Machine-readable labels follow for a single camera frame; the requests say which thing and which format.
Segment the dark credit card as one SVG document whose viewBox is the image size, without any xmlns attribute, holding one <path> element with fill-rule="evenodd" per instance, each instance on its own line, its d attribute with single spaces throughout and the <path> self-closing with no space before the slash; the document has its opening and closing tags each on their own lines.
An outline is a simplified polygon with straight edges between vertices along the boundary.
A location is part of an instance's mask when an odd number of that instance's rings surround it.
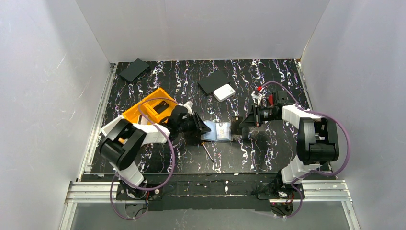
<svg viewBox="0 0 406 230">
<path fill-rule="evenodd" d="M 239 127 L 241 122 L 243 121 L 243 117 L 241 116 L 234 116 L 231 120 L 231 134 L 232 135 L 242 135 L 242 128 Z"/>
</svg>

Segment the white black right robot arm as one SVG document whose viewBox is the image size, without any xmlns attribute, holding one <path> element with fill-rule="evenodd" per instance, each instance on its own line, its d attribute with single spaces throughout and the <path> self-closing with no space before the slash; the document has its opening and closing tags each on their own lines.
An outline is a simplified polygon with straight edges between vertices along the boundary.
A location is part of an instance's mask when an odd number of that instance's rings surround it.
<svg viewBox="0 0 406 230">
<path fill-rule="evenodd" d="M 281 120 L 297 129 L 296 156 L 278 173 L 279 184 L 299 184 L 305 175 L 339 157 L 337 126 L 330 118 L 315 115 L 288 99 L 286 91 L 274 92 L 272 102 L 257 103 L 239 128 L 260 127 L 265 121 Z"/>
</svg>

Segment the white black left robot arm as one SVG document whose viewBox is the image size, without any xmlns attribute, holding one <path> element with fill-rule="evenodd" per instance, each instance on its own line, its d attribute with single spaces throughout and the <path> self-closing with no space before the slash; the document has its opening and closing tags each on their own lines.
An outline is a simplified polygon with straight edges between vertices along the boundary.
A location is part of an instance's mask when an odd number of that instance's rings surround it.
<svg viewBox="0 0 406 230">
<path fill-rule="evenodd" d="M 141 187 L 144 177 L 135 163 L 141 148 L 147 144 L 169 145 L 171 170 L 166 180 L 155 186 L 155 189 L 159 189 L 169 181 L 174 172 L 176 156 L 173 140 L 183 133 L 199 136 L 208 132 L 211 132 L 210 127 L 196 112 L 191 114 L 186 106 L 177 105 L 169 116 L 151 125 L 132 123 L 125 118 L 118 120 L 99 145 L 99 153 L 116 169 L 118 177 L 126 185 L 133 189 L 153 191 L 154 188 Z"/>
</svg>

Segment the black card in bin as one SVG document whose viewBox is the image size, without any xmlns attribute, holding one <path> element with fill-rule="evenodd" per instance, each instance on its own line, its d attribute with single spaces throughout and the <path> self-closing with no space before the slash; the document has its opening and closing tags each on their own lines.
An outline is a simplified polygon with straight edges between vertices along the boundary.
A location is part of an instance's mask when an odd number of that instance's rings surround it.
<svg viewBox="0 0 406 230">
<path fill-rule="evenodd" d="M 154 107 L 154 110 L 156 111 L 157 114 L 161 114 L 162 112 L 164 112 L 166 109 L 169 108 L 169 104 L 165 101 L 161 101 L 159 104 L 157 104 Z"/>
</svg>

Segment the yellow black screwdriver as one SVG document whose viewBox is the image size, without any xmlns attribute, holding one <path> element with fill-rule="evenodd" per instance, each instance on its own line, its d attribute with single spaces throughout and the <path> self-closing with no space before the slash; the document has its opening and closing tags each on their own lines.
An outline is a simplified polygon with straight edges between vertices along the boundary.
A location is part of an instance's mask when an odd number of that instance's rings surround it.
<svg viewBox="0 0 406 230">
<path fill-rule="evenodd" d="M 205 150 L 205 152 L 206 152 L 206 155 L 208 156 L 209 160 L 210 160 L 211 162 L 214 162 L 213 157 L 211 156 L 211 154 L 210 154 L 208 148 L 205 146 L 205 144 L 204 144 L 203 142 L 201 143 L 201 146 L 204 148 L 204 150 Z"/>
</svg>

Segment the yellow plastic bin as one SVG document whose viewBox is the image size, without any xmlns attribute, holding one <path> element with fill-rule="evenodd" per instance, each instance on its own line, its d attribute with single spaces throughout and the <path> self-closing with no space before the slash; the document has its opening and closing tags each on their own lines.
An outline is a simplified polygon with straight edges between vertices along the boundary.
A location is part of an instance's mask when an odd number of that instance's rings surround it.
<svg viewBox="0 0 406 230">
<path fill-rule="evenodd" d="M 161 101 L 169 104 L 169 108 L 161 114 L 157 114 L 154 107 Z M 143 98 L 136 105 L 127 109 L 122 113 L 122 116 L 131 123 L 137 123 L 138 117 L 142 116 L 141 125 L 150 125 L 151 122 L 159 123 L 163 118 L 170 116 L 172 110 L 178 103 L 162 88 L 158 88 L 151 94 Z"/>
</svg>

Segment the white rectangular box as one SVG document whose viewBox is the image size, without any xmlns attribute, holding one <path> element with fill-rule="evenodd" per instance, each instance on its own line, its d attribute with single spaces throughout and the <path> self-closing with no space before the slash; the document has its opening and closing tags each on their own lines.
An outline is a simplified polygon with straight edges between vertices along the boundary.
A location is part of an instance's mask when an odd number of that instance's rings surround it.
<svg viewBox="0 0 406 230">
<path fill-rule="evenodd" d="M 221 86 L 220 88 L 213 91 L 213 96 L 219 102 L 223 102 L 227 98 L 234 96 L 234 95 L 235 95 L 235 90 L 229 84 L 225 84 L 225 85 Z"/>
</svg>

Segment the black flat box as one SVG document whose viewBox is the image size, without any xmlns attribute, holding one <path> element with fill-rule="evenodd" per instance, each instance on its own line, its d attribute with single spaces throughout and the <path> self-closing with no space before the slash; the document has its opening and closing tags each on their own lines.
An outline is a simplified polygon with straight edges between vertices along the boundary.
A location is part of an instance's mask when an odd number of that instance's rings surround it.
<svg viewBox="0 0 406 230">
<path fill-rule="evenodd" d="M 212 94 L 225 84 L 229 84 L 231 80 L 221 71 L 216 70 L 209 76 L 197 81 L 198 85 L 206 95 Z"/>
</svg>

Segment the black flat pad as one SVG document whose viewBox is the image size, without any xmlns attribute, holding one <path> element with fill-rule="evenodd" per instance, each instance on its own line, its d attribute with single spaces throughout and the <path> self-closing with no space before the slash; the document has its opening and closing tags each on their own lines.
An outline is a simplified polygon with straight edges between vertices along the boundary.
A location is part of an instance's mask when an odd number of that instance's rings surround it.
<svg viewBox="0 0 406 230">
<path fill-rule="evenodd" d="M 119 77 L 127 83 L 132 83 L 150 71 L 150 65 L 141 59 L 136 59 L 126 69 L 119 73 Z"/>
</svg>

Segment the aluminium left side rail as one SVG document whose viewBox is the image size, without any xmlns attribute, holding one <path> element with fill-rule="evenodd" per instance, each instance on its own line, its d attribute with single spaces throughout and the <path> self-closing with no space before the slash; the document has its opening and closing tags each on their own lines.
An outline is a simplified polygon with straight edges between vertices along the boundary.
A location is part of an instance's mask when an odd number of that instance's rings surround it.
<svg viewBox="0 0 406 230">
<path fill-rule="evenodd" d="M 76 182 L 80 182 L 83 175 L 86 172 L 91 171 L 93 157 L 96 151 L 96 145 L 98 143 L 99 134 L 101 132 L 101 127 L 103 123 L 104 113 L 106 111 L 106 106 L 108 103 L 108 98 L 112 89 L 114 76 L 117 70 L 117 63 L 111 63 L 110 73 L 107 77 L 107 81 L 103 88 L 100 103 L 97 108 L 96 116 L 92 125 L 91 133 L 89 136 L 88 144 L 85 148 L 84 158 L 82 160 Z"/>
</svg>

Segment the aluminium rail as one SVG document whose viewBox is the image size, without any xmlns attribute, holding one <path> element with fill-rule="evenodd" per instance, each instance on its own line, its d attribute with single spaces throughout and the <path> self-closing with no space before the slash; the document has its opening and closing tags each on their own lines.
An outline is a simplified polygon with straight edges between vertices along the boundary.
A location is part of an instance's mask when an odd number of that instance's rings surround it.
<svg viewBox="0 0 406 230">
<path fill-rule="evenodd" d="M 100 103 L 97 108 L 96 116 L 92 125 L 91 133 L 89 136 L 88 144 L 85 148 L 84 158 L 82 160 L 76 182 L 80 182 L 83 175 L 86 172 L 91 171 L 93 157 L 96 151 L 96 145 L 98 143 L 99 134 L 101 132 L 101 127 L 103 123 L 104 113 L 106 111 L 106 106 L 108 103 L 108 98 L 112 89 L 114 76 L 117 70 L 117 63 L 111 63 L 110 73 L 107 77 L 107 81 L 103 88 Z"/>
<path fill-rule="evenodd" d="M 149 200 L 162 200 L 169 197 L 246 197 L 254 185 L 248 182 L 211 181 L 211 182 L 173 182 L 159 191 L 152 191 Z M 344 180 L 304 180 L 298 189 L 305 202 L 338 201 L 351 202 L 352 197 Z M 120 186 L 118 182 L 74 182 L 70 185 L 66 203 L 140 203 L 146 195 L 136 198 Z"/>
</svg>

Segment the aluminium front rail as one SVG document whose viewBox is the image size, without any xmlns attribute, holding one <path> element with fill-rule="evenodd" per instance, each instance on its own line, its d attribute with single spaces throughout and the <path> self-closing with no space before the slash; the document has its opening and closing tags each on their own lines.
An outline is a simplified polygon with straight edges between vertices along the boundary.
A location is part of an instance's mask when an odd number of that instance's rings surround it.
<svg viewBox="0 0 406 230">
<path fill-rule="evenodd" d="M 169 197 L 246 197 L 254 185 L 248 182 L 211 181 L 211 182 L 173 182 L 159 191 L 152 191 L 149 200 L 162 200 Z M 352 197 L 344 180 L 304 180 L 298 189 L 305 202 L 338 201 L 351 202 Z M 140 203 L 146 195 L 136 198 L 120 186 L 118 182 L 74 182 L 70 185 L 66 203 Z"/>
</svg>

